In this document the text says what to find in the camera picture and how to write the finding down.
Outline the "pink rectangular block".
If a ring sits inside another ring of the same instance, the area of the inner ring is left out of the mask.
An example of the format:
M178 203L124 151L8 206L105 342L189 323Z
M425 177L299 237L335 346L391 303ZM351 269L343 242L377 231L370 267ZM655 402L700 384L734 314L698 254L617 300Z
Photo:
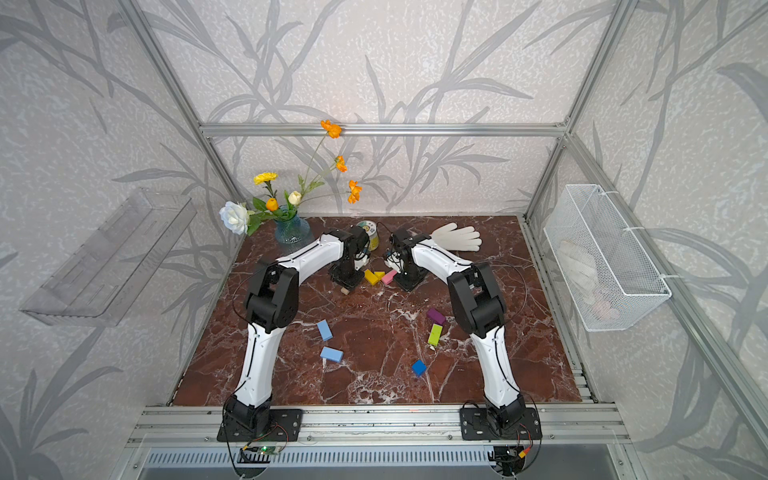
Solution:
M394 280L394 277L395 277L396 275L397 275L397 271L396 271L396 270L390 270L389 272L387 272L387 273L386 273L386 274L385 274L385 275L382 277L381 281L382 281L384 284L386 284L386 285L389 285L390 283L392 283L392 282L393 282L393 280Z

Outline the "yellow rectangular block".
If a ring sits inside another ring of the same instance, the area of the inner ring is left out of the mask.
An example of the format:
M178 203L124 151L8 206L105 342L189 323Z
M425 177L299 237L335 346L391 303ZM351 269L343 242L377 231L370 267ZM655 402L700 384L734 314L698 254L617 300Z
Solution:
M364 277L371 285L376 285L380 281L380 278L370 270L364 272Z

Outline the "purple block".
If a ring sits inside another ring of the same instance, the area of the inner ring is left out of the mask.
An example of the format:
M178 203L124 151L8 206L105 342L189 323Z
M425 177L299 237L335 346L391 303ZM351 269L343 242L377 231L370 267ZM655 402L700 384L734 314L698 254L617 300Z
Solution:
M443 326L446 322L446 317L434 308L427 311L427 317L436 325Z

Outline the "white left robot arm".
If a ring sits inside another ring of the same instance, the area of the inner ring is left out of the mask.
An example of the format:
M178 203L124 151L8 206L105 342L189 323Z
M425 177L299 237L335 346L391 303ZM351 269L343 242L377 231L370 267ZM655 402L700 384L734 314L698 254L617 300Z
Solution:
M269 428L272 375L279 345L299 311L299 287L327 267L331 279L352 291L364 277L370 237L359 226L332 229L309 245L257 264L244 300L248 344L238 385L225 402L227 419L256 435Z

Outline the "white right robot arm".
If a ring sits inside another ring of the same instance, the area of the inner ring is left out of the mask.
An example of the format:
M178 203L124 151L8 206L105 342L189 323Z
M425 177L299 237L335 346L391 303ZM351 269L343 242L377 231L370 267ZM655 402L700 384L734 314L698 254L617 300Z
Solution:
M406 229L390 235L384 259L405 291L414 290L429 273L445 283L454 319L469 335L480 361L489 427L499 436L511 433L527 405L507 356L507 305L491 266L463 259L431 237Z

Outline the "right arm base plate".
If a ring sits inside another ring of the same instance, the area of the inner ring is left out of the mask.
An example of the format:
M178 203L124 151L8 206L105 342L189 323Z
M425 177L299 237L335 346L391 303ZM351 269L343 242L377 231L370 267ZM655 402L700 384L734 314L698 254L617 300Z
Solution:
M459 409L461 436L466 441L527 441L543 438L539 412L527 407L517 418L503 420L501 415L486 407L464 406Z

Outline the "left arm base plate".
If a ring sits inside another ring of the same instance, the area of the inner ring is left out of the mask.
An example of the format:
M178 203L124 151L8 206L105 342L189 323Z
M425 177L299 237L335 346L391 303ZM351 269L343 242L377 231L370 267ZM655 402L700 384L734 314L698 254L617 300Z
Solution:
M296 442L302 425L302 409L225 410L217 433L218 442Z

